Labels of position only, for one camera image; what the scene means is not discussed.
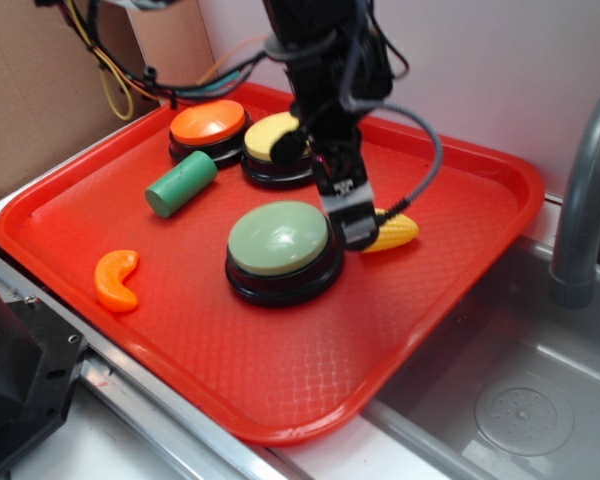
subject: yellow cable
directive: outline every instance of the yellow cable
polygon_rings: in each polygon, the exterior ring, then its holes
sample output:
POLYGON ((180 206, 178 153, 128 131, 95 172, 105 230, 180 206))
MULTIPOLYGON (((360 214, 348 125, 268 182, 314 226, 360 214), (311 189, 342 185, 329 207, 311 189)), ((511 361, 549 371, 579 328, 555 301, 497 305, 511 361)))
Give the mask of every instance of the yellow cable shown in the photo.
POLYGON ((218 71, 218 68, 220 68, 221 65, 223 65, 227 60, 229 60, 230 57, 232 57, 233 55, 235 55, 236 53, 238 53, 244 47, 246 47, 248 45, 251 45, 252 43, 262 42, 266 38, 267 38, 266 35, 257 35, 255 37, 247 38, 246 40, 240 42, 238 45, 236 45, 235 47, 233 47, 227 53, 225 53, 224 55, 222 55, 218 59, 218 61, 215 62, 211 66, 211 68, 209 68, 209 70, 207 70, 205 72, 205 74, 202 75, 202 77, 200 77, 200 79, 197 81, 196 85, 200 85, 201 83, 204 83, 207 80, 209 80, 218 71))
MULTIPOLYGON (((82 39, 84 40, 84 42, 87 45, 92 45, 93 42, 91 41, 89 34, 84 30, 84 28, 82 27, 82 24, 80 23, 80 21, 78 19, 78 14, 77 14, 76 7, 75 7, 73 0, 66 0, 66 5, 69 7, 69 12, 71 13, 71 17, 73 18, 73 23, 76 26, 78 33, 80 34, 80 36, 82 37, 82 39)), ((100 70, 100 79, 102 81, 102 86, 104 89, 105 96, 107 98, 107 102, 109 103, 109 107, 111 108, 113 113, 118 118, 120 118, 121 120, 124 120, 124 121, 129 121, 129 120, 131 120, 131 118, 133 118, 134 103, 133 103, 133 97, 131 96, 131 92, 129 91, 129 86, 132 87, 133 89, 135 89, 136 91, 138 91, 141 95, 149 97, 153 100, 157 100, 156 96, 151 95, 149 92, 146 92, 142 88, 138 87, 131 80, 129 80, 124 75, 124 73, 113 63, 113 61, 100 48, 95 47, 93 49, 93 52, 96 55, 96 57, 98 57, 98 59, 100 60, 100 63, 105 65, 107 67, 107 69, 111 72, 111 74, 115 78, 116 82, 120 85, 120 88, 122 88, 122 91, 124 92, 124 95, 125 95, 125 98, 126 98, 127 104, 128 104, 128 109, 127 109, 126 113, 121 113, 115 105, 113 96, 111 94, 111 89, 107 83, 107 79, 104 75, 104 72, 102 69, 100 70)))
POLYGON ((127 112, 122 113, 122 112, 120 112, 120 110, 118 110, 118 107, 116 106, 115 101, 113 100, 113 95, 111 94, 111 88, 109 86, 109 83, 107 82, 107 77, 104 73, 104 70, 100 69, 99 71, 100 71, 100 80, 102 81, 102 88, 104 89, 104 94, 107 97, 107 102, 109 103, 109 107, 111 108, 113 113, 116 115, 116 117, 118 117, 120 120, 128 122, 129 120, 131 120, 133 118, 133 112, 134 112, 133 98, 131 97, 131 92, 129 91, 129 87, 127 87, 127 84, 124 83, 122 81, 122 79, 120 79, 120 77, 118 77, 118 74, 114 70, 111 71, 111 73, 113 74, 117 83, 120 85, 120 88, 122 88, 122 91, 124 92, 124 95, 127 99, 127 105, 128 105, 127 112))

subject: wire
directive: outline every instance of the wire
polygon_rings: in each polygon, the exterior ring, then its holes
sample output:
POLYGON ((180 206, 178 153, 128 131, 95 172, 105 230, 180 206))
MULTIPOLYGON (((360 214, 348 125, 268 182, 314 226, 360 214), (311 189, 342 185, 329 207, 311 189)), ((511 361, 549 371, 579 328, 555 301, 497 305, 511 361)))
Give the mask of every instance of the wire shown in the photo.
POLYGON ((401 78, 406 77, 407 74, 409 73, 409 70, 411 69, 411 66, 409 65, 409 61, 402 54, 402 52, 400 52, 400 50, 398 50, 396 48, 396 46, 393 43, 391 43, 391 40, 389 40, 387 38, 384 31, 382 30, 382 27, 380 27, 380 24, 378 23, 378 20, 376 20, 376 16, 375 16, 374 0, 369 0, 369 18, 371 19, 371 24, 373 25, 373 28, 376 29, 376 31, 378 32, 378 35, 380 35, 380 38, 382 38, 384 43, 387 45, 387 48, 389 48, 389 50, 391 50, 391 52, 393 52, 393 54, 398 58, 398 60, 400 60, 400 63, 402 63, 402 66, 404 67, 404 70, 402 72, 400 72, 397 75, 396 74, 393 75, 393 79, 400 80, 401 78))
POLYGON ((98 60, 101 66, 100 80, 102 82, 105 97, 107 99, 109 107, 120 120, 131 120, 135 111, 133 97, 131 96, 129 87, 137 90, 141 95, 157 100, 157 97, 137 87, 133 82, 130 82, 104 52, 102 52, 98 47, 93 46, 91 38, 85 30, 84 22, 82 21, 73 0, 66 0, 66 2, 61 3, 60 5, 60 10, 63 12, 65 19, 69 19, 71 21, 70 25, 78 33, 78 36, 82 39, 82 41, 87 45, 88 48, 92 48, 92 52, 96 56, 96 59, 98 60), (127 101, 127 111, 125 113, 122 113, 115 104, 111 88, 107 82, 107 78, 104 73, 105 69, 111 72, 111 75, 113 76, 116 83, 120 86, 122 92, 124 93, 125 99, 127 101))
POLYGON ((367 16, 367 0, 355 0, 356 4, 356 20, 355 28, 352 35, 351 49, 346 59, 344 72, 342 74, 342 81, 340 83, 340 95, 339 100, 342 108, 350 113, 356 113, 361 111, 371 111, 374 109, 389 110, 396 112, 400 115, 404 115, 407 118, 413 120, 427 133, 431 138, 434 147, 434 159, 429 169, 429 172, 420 181, 420 183, 413 189, 413 191, 391 207, 385 214, 379 215, 376 218, 378 226, 384 224, 387 220, 395 217, 397 214, 402 212, 404 209, 409 207, 413 201, 419 197, 422 192, 431 184, 433 179, 436 177, 443 162, 443 146, 437 133, 431 128, 431 126, 422 119, 419 115, 408 110, 407 108, 386 103, 377 100, 366 100, 353 98, 352 86, 354 76, 362 57, 362 47, 360 45, 362 35, 364 33, 365 18, 367 16))
POLYGON ((122 121, 128 122, 129 120, 131 120, 133 118, 133 113, 134 113, 134 104, 133 104, 133 98, 131 97, 131 92, 129 91, 129 87, 127 87, 127 84, 124 82, 124 80, 122 80, 118 76, 118 73, 115 70, 111 70, 111 73, 112 73, 113 77, 116 79, 116 82, 118 82, 118 84, 120 85, 120 88, 122 88, 122 91, 125 95, 125 98, 127 100, 127 112, 122 113, 122 112, 120 112, 120 110, 118 110, 118 107, 116 106, 115 101, 113 100, 113 95, 111 93, 111 89, 109 88, 109 84, 107 82, 107 77, 104 73, 104 69, 101 68, 100 69, 100 80, 102 82, 102 88, 104 89, 105 97, 107 97, 107 102, 109 103, 109 107, 111 108, 113 113, 116 115, 116 117, 118 117, 122 121))
POLYGON ((224 55, 222 55, 218 61, 216 61, 211 68, 209 68, 209 70, 207 70, 204 75, 202 75, 198 81, 196 82, 196 85, 199 85, 201 83, 206 82, 207 80, 209 80, 214 74, 216 74, 218 72, 218 68, 220 68, 229 58, 231 58, 233 55, 235 55, 236 53, 238 53, 240 50, 242 50, 243 48, 253 44, 253 43, 257 43, 257 42, 263 42, 264 40, 267 39, 266 35, 257 35, 255 37, 251 37, 248 38, 242 42, 240 42, 238 45, 236 45, 235 47, 233 47, 231 50, 229 50, 227 53, 225 53, 224 55))
POLYGON ((139 77, 125 68, 100 42, 98 35, 98 13, 99 13, 99 0, 89 0, 88 3, 88 18, 82 16, 80 11, 76 8, 75 0, 62 0, 58 3, 60 10, 65 17, 67 23, 73 28, 80 40, 86 45, 87 49, 96 57, 101 67, 101 78, 103 79, 103 86, 105 89, 105 95, 109 102, 113 112, 119 118, 131 118, 133 116, 133 98, 130 95, 130 89, 133 89, 143 95, 144 97, 152 100, 159 100, 160 98, 169 99, 171 102, 189 103, 194 101, 204 101, 209 99, 218 98, 232 92, 238 88, 243 82, 245 82, 251 75, 255 66, 266 58, 264 50, 259 51, 247 60, 234 66, 227 72, 219 75, 213 80, 209 80, 216 72, 217 69, 227 61, 227 59, 234 55, 238 50, 245 46, 255 43, 263 39, 260 37, 253 37, 245 40, 241 44, 234 47, 231 51, 223 55, 209 71, 207 71, 203 77, 201 77, 195 85, 165 85, 155 81, 155 75, 153 78, 139 77), (115 81, 120 85, 125 98, 129 104, 129 108, 126 113, 122 113, 115 106, 113 95, 106 79, 104 78, 103 70, 109 70, 113 75, 115 81))

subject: metal sink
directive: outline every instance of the metal sink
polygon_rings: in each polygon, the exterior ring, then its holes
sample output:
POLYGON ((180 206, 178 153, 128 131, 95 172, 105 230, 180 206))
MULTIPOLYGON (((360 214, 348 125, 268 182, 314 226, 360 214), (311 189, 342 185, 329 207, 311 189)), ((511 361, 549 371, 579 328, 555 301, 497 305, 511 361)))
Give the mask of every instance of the metal sink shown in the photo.
POLYGON ((452 478, 600 479, 600 268, 568 310, 550 260, 517 241, 364 415, 452 478))

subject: faucet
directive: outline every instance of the faucet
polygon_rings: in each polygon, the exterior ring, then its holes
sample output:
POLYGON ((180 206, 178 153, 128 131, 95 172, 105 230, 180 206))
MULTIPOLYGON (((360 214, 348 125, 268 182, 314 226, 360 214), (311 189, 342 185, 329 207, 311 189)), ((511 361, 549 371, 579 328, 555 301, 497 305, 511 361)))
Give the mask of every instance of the faucet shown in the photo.
POLYGON ((600 100, 571 170, 550 268, 551 298, 567 308, 591 303, 600 263, 600 100))

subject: red tray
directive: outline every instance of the red tray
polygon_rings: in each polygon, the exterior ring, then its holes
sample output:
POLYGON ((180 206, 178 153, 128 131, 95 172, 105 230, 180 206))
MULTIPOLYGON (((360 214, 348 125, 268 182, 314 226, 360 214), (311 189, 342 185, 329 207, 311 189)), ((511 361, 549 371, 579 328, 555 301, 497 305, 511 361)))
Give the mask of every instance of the red tray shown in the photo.
MULTIPOLYGON (((233 98, 251 117, 291 97, 245 85, 233 98)), ((518 236, 540 208, 542 181, 524 161, 444 139, 445 166, 407 212, 420 236, 398 249, 347 253, 320 297, 284 309, 239 300, 224 273, 235 222, 282 198, 319 206, 315 187, 275 192, 239 166, 163 219, 144 189, 173 167, 162 107, 12 201, 0 245, 93 325, 243 440, 296 443, 351 419, 518 236), (125 284, 138 308, 112 314, 93 273, 105 253, 134 249, 125 284)), ((408 193, 430 165, 430 141, 369 118, 363 155, 376 206, 408 193)))

